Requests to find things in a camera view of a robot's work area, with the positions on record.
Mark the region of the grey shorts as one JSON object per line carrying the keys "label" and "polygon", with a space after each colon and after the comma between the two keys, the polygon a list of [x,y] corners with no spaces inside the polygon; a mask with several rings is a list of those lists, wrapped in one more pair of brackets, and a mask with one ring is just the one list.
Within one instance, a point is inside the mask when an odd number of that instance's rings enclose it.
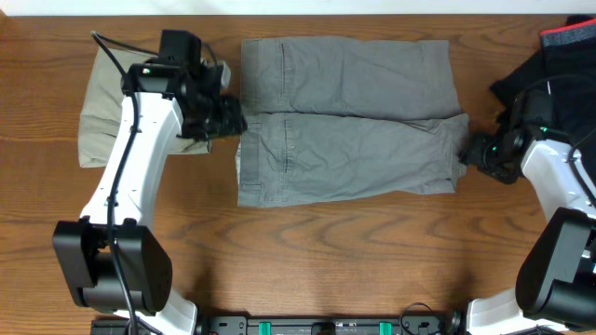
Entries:
{"label": "grey shorts", "polygon": [[468,134],[445,40],[248,39],[238,203],[451,194]]}

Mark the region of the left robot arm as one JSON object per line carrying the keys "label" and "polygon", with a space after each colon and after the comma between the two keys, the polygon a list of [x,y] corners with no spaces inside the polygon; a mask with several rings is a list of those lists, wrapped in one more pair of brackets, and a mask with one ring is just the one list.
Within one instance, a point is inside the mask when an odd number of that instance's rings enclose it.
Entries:
{"label": "left robot arm", "polygon": [[120,70],[121,120],[102,178],[77,221],[52,244],[74,304],[119,317],[114,334],[205,334],[209,323],[172,286],[153,233],[156,194],[177,138],[236,136],[247,121],[224,92],[224,67],[201,59],[193,33],[166,30],[159,50]]}

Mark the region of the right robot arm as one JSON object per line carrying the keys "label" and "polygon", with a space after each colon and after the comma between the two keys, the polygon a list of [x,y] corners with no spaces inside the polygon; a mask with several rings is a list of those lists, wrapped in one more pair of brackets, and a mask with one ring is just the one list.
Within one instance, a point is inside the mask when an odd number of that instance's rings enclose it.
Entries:
{"label": "right robot arm", "polygon": [[580,165],[580,152],[555,126],[552,96],[536,89],[521,92],[498,131],[475,134],[460,159],[505,184],[527,179],[547,220],[514,287],[468,304],[464,333],[593,330],[595,189]]}

